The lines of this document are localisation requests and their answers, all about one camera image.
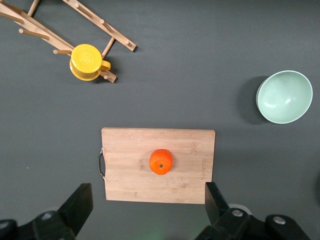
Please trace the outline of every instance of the wood grain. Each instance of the wood grain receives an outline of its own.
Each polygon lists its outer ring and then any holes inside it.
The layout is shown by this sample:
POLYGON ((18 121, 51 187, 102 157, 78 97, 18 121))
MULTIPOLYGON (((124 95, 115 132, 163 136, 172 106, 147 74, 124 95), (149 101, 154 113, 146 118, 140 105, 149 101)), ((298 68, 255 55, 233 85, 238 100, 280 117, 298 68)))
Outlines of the wood grain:
POLYGON ((103 128, 107 200, 205 203, 205 182, 212 181, 214 130, 103 128), (149 168, 156 149, 167 149, 173 167, 165 175, 149 168))

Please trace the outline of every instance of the wooden drying rack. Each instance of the wooden drying rack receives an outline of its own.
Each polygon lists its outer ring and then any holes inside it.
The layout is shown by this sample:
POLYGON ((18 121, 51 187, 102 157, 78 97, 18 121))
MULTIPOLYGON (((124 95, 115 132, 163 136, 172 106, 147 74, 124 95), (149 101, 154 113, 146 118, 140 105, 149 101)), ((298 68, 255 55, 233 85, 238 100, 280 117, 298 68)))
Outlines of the wooden drying rack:
MULTIPOLYGON (((129 50, 133 51, 136 48, 136 45, 130 41, 128 38, 123 36, 120 32, 110 26, 104 19, 100 18, 96 14, 94 14, 91 10, 85 7, 77 0, 62 0, 78 13, 83 15, 85 18, 90 20, 92 23, 97 25, 103 31, 111 36, 110 41, 106 45, 105 49, 101 53, 102 59, 105 58, 107 53, 109 52, 111 46, 115 41, 118 41, 129 50)), ((7 19, 13 20, 24 29, 20 28, 19 33, 26 34, 34 37, 38 37, 46 41, 47 43, 51 44, 52 46, 56 47, 53 51, 54 54, 67 54, 71 55, 72 50, 75 48, 61 37, 50 31, 44 25, 36 21, 32 16, 37 9, 40 0, 34 0, 30 10, 28 13, 25 13, 21 9, 16 6, 13 6, 9 3, 6 3, 4 0, 0 0, 0 16, 5 17, 7 19)), ((109 80, 110 82, 114 82, 117 78, 116 75, 111 73, 110 71, 102 71, 100 75, 105 79, 109 80)))

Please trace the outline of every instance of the gray table surface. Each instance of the gray table surface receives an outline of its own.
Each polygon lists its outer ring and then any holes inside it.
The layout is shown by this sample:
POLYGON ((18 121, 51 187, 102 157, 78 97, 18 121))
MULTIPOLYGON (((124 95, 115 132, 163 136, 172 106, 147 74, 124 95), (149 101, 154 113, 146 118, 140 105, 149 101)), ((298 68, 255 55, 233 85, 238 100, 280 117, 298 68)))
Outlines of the gray table surface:
MULTIPOLYGON (((28 11, 32 0, 8 0, 28 11)), ((260 220, 295 219, 320 239, 319 1, 82 1, 138 46, 107 56, 116 83, 85 82, 53 46, 0 19, 0 219, 24 224, 92 183, 85 239, 191 240, 204 205, 106 201, 97 169, 104 127, 213 129, 213 181, 260 220), (260 83, 295 70, 313 86, 299 120, 266 121, 260 83)), ((35 19, 72 45, 100 51, 110 37, 61 0, 35 19)))

